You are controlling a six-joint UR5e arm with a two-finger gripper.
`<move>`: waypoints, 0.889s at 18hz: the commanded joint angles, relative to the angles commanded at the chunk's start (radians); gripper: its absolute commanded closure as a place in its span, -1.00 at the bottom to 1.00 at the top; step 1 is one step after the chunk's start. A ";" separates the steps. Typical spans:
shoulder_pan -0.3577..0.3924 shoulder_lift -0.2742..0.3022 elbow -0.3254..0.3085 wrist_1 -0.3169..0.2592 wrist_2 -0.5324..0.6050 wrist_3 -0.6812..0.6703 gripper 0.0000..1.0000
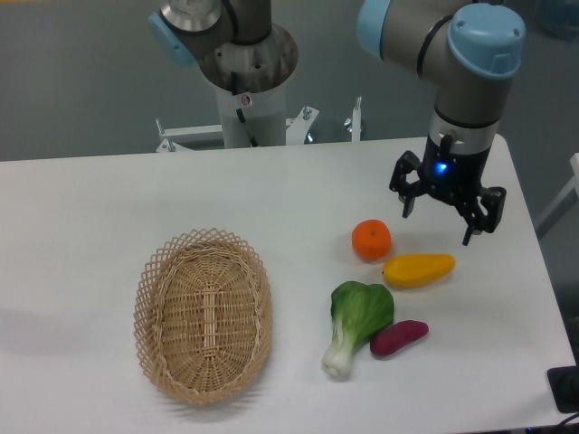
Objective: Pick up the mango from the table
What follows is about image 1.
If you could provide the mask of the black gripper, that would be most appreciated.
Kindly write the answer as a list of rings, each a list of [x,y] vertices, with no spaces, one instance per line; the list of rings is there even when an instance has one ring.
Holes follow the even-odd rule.
[[[444,154],[430,138],[422,162],[412,151],[405,151],[394,164],[389,184],[403,204],[403,217],[408,218],[415,199],[427,193],[434,199],[457,206],[467,224],[463,246],[468,246],[475,235],[493,233],[502,218],[507,190],[499,186],[481,186],[480,178],[488,156],[489,148],[477,154]],[[412,173],[419,177],[409,182],[407,177]]]

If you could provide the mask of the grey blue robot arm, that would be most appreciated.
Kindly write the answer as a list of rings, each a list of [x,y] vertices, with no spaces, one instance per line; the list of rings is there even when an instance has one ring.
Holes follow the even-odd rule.
[[[284,87],[298,64],[293,37],[268,1],[165,1],[151,33],[175,63],[214,87],[227,147],[289,143]],[[409,215],[417,197],[455,208],[466,235],[496,230],[506,192],[481,177],[526,35],[522,18],[485,1],[366,1],[359,44],[437,89],[422,156],[404,153],[389,184]]]

